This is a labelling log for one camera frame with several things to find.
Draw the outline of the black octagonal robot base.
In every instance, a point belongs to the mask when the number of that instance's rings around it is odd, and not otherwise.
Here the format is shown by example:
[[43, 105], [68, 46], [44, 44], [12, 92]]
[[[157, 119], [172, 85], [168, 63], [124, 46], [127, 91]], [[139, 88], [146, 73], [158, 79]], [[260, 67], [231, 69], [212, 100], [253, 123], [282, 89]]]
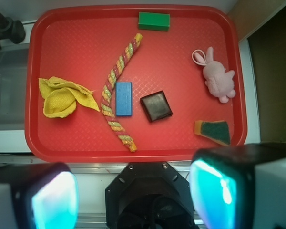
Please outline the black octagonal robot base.
[[167, 162], [129, 163], [105, 189], [110, 229], [196, 229], [189, 182]]

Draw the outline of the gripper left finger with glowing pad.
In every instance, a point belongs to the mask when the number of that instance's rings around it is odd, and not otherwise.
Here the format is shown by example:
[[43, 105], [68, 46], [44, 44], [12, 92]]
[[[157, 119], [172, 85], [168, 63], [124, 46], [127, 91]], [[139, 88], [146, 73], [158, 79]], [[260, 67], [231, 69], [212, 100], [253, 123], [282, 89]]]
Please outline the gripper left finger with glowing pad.
[[75, 175], [65, 163], [0, 166], [0, 229], [73, 229]]

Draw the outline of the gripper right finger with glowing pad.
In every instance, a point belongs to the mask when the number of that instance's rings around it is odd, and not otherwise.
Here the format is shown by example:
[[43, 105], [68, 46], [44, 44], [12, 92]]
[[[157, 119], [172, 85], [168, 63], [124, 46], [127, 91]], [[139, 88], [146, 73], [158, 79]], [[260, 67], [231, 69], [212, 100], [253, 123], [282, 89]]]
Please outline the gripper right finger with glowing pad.
[[286, 143], [200, 149], [189, 183], [209, 229], [286, 229]]

